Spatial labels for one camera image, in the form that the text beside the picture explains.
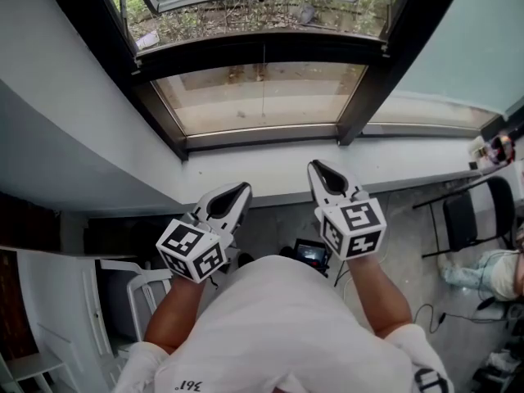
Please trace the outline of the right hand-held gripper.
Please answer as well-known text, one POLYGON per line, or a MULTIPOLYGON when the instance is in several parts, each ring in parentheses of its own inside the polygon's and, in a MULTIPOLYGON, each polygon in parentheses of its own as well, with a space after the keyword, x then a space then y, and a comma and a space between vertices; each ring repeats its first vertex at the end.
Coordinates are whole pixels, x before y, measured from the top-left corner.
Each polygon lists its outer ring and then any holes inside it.
POLYGON ((357 177, 343 165, 312 160, 307 166, 319 236, 340 260, 377 252, 386 218, 377 198, 369 196, 357 177))

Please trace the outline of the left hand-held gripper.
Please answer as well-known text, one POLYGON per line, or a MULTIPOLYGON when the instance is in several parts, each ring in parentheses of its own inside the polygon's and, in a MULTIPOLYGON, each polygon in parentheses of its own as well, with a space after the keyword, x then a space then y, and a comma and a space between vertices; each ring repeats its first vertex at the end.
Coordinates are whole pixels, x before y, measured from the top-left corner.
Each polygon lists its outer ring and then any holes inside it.
POLYGON ((207 192, 193 212, 172 219, 156 243, 167 268, 196 283, 233 260, 234 233, 251 203, 251 185, 228 183, 207 192))

